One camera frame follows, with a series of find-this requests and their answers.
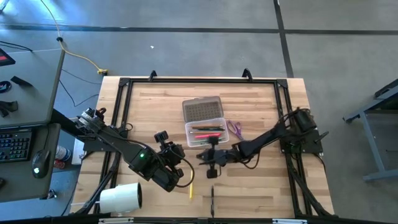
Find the yellow cable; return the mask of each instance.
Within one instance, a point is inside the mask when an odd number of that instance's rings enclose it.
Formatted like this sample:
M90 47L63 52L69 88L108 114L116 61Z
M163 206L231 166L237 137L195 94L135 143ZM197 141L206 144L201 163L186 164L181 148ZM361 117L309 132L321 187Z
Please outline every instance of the yellow cable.
M47 7L47 5L43 2L43 0L40 0L40 1L43 3L43 5L44 5L44 6L47 8L47 10L49 11L49 13L50 13L52 19L54 20L55 26L57 26L58 37L61 38L60 28L59 28L59 26L58 26L57 21L55 20L54 15L52 14L51 10ZM71 53L71 52L67 51L67 50L63 47L63 45L62 45L62 39L61 39L61 40L58 40L58 42L60 43L62 50L64 50L67 54L72 55L72 56L75 56L75 57L78 57L78 58L85 59L85 60L89 61L89 63L92 63L92 64L97 68L97 70L98 70L97 73L98 73L98 74L102 74L102 73L107 73L107 72L108 72L107 69L99 68L99 66L97 66L97 64L95 64L92 60L90 60L90 59L88 59L88 58L86 58L86 57L84 57L84 56L81 56L81 55L78 55L78 54L74 54L74 53Z

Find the black cable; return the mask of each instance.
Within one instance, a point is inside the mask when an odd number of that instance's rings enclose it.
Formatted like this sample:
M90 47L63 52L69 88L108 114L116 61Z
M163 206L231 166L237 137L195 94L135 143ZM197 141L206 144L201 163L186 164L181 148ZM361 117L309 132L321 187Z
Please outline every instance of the black cable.
M219 165L218 167L220 168L220 174L219 174L219 176L221 176L221 166Z
M87 82L87 83L91 83L91 84L95 84L95 85L102 85L102 83L94 83L94 82L90 82L90 81L87 81L87 80L85 80L85 79L82 79L82 78L80 78L80 77L78 77L78 76L76 76L76 75L74 75L74 74L72 74L72 73L66 71L65 69L62 69L62 71L68 73L69 75L71 75L71 76L73 76L73 77L75 77L75 78L80 79L81 81L84 81L84 82Z
M83 119L86 120L87 122L91 123L91 124L94 124L94 123L92 123L91 121L89 121L89 120L87 120L87 119L85 119L85 118L83 118ZM115 135L113 135L113 134L111 134L111 133L109 133L109 132L107 132L107 131L102 131L102 132L104 132L104 133L107 134L108 136L111 136L112 138L124 140L124 141L127 141L127 142L133 142L133 143L136 143L136 144L140 144L140 145L142 145L142 146L145 146L145 148L148 148L149 150L152 151L152 153L155 155L155 157L159 160L160 164L162 164L162 166L165 166L165 164L163 163L163 161L162 161L162 159L159 157L159 155L156 153L156 151L155 151L153 148L151 148L150 146L148 146L147 144L145 144L145 143L143 143L143 142L140 142L140 141L136 141L136 140L132 140L132 139L126 139L126 138L122 138L122 137L119 137L119 136L115 136Z
M73 97L69 94L68 90L65 88L65 86L63 85L63 83L61 82L61 80L60 80L60 83L61 83L61 86L63 87L63 89L66 91L66 93L67 93L68 96L70 97L70 99L72 100L73 106L74 106L74 107L77 107L77 106L81 105L82 103L86 102L87 100L91 99L92 97L99 96L99 94L94 94L94 95L90 96L89 98L83 100L82 102L80 102L80 103L78 103L78 104L76 105L76 104L75 104L75 100L74 100Z
M61 213L61 216L63 216L63 215L65 214L65 212L67 211L67 209L68 209L68 207L69 207L69 204L70 204L70 202L72 201L72 198L73 198L73 192L72 192L72 194L71 194L71 196L70 196L70 198L69 198L69 201L68 201L68 203L67 203L67 206L65 207L65 209L64 209L63 212Z
M325 162L323 161L323 159L316 153L313 153L313 155L318 157L319 160L321 160L321 163L323 165L323 170L325 170L325 173L326 173L326 166L325 166Z
M241 160L240 163L242 163L242 164L248 164L248 163L251 161L251 159L252 159L252 158L250 158L250 159L248 159L248 160L246 160L246 161Z
M257 161L256 161L256 164L254 165L254 167L249 167L248 165L246 165L246 163L242 163L242 162L241 163L248 169L255 169L257 167L257 165L259 164L259 161L260 161L260 153L261 153L261 151L257 155Z
M278 119L277 124L278 124L280 121L282 121L286 116L292 115L292 114L294 114L294 113L295 113L295 111L292 111L292 112L289 112L289 113L283 115L281 118Z
M123 130L123 131L121 131L119 134L121 134L121 133L125 133L125 132L129 132L129 131L131 131L132 130L132 124L130 124L130 123L126 123L126 125L130 125L131 126L131 128L130 129L127 129L126 128L126 130Z
M192 164L189 161L186 160L186 158L184 158L184 157L178 155L177 153L173 152L173 150L170 150L170 152L172 152L174 155L176 155L177 157L182 159L184 162L186 162L188 164L188 166L191 167L191 170L192 170L192 178L191 178L191 180L185 185L178 185L178 184L176 185L176 187L181 187L181 188L188 187L193 182L193 179L195 178L195 169L193 168Z
M293 155L294 155L294 154L291 154L292 159L297 160L297 158L295 158Z
M9 44L9 45L14 45L14 46L18 46L18 47L23 47L23 48L27 49L27 50L30 51L30 52L33 51L32 49L27 48L27 47L24 47L24 46L22 46L22 45L12 44L12 43L5 42L5 41L0 41L0 43Z
M43 149L45 149L45 146L47 145L47 139L49 138L49 134L50 134L50 128L47 126L47 135L45 137Z
M11 47L11 46L4 45L4 44L0 44L0 46L5 46L5 47L9 47L9 48L13 48L13 49L19 49L19 50L26 50L26 49L22 49L22 48L19 48L19 47Z

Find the gray metal stand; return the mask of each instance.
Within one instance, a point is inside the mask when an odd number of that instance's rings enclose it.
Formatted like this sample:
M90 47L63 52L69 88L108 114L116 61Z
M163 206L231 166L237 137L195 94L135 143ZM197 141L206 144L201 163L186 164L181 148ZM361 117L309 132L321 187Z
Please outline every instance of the gray metal stand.
M375 172L373 174L365 175L363 179L365 181L369 180L379 180L390 177L398 177L398 169L386 170L385 165L382 161L381 155L379 153L379 149L377 148L377 144L375 141L375 135L372 133L371 127L369 125L369 121L367 119L368 113L374 112L382 112L382 106L386 105L386 103L391 102L398 96L398 85L392 88L388 88L384 90L384 93L378 96L367 104L366 106L360 108L354 113L349 114L348 116L343 117L343 120L346 123L352 122L355 118L360 118L363 123L363 128L365 130L366 137L369 141L369 145L371 147L374 160L376 161L377 168L379 172Z

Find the clear plastic container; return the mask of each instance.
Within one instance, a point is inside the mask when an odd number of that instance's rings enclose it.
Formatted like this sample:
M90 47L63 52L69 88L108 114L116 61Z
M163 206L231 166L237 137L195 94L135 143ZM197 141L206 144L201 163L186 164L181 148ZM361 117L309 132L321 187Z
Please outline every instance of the clear plastic container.
M204 120L204 121L192 121L185 123L185 134L187 135L187 143L189 147L199 147L199 146L209 146L210 143L207 142L198 142L201 140L207 140L207 139L197 139L195 138L196 135L198 134L193 134L190 133L192 130L192 126L213 126L213 125L220 125L221 128L224 129L224 131L221 133L221 140L218 141L218 143L224 143L229 141L229 134L228 134L228 127L226 125L226 121L224 118L215 118L215 119L209 119L209 120Z
M221 98L219 96L207 96L182 102L184 121L204 121L224 116Z

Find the keyboard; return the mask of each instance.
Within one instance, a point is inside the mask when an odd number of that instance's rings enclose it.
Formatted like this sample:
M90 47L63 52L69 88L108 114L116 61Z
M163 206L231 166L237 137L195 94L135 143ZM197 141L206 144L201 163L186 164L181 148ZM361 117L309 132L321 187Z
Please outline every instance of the keyboard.
M31 129L0 130L0 163L29 160L31 139Z

